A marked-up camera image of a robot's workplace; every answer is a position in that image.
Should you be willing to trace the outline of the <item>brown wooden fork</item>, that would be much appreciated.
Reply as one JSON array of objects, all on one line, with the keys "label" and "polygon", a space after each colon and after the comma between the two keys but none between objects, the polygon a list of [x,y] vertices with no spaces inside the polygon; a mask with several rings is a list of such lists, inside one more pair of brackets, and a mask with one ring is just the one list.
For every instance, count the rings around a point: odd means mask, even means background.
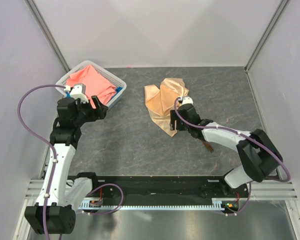
[{"label": "brown wooden fork", "polygon": [[207,141],[202,140],[201,142],[210,153],[214,152],[214,148]]}]

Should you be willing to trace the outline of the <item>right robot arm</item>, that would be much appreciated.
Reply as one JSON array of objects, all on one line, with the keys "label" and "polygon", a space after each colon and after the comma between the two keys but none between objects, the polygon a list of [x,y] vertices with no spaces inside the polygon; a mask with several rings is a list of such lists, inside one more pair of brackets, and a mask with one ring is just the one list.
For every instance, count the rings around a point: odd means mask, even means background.
[{"label": "right robot arm", "polygon": [[219,144],[238,154],[240,166],[228,171],[219,184],[219,191],[225,197],[232,196],[243,184],[272,180],[271,173],[278,167],[286,172],[286,178],[278,181],[283,183],[290,180],[291,176],[283,164],[281,154],[261,129],[240,131],[203,119],[193,102],[185,102],[184,98],[176,99],[170,111],[170,128],[187,131],[205,144]]}]

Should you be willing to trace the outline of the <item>peach satin napkin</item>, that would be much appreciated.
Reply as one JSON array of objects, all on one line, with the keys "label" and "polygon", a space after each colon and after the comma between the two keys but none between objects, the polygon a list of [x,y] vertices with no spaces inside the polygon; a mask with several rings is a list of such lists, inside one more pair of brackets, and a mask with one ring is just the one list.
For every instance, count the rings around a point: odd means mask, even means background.
[{"label": "peach satin napkin", "polygon": [[154,84],[144,87],[145,106],[151,120],[170,137],[177,133],[170,127],[170,111],[174,108],[176,98],[187,96],[188,93],[181,78],[165,78],[160,87]]}]

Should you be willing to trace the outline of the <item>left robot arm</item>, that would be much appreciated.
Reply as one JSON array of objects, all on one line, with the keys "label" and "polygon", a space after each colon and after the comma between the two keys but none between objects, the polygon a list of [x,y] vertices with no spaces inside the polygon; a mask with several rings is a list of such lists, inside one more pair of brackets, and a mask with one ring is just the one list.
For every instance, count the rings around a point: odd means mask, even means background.
[{"label": "left robot arm", "polygon": [[76,211],[88,195],[100,191],[96,174],[79,173],[67,189],[70,165],[85,123],[103,120],[108,107],[97,96],[84,103],[79,98],[65,97],[57,102],[57,117],[49,136],[50,157],[41,191],[24,216],[36,234],[64,235],[72,233]]}]

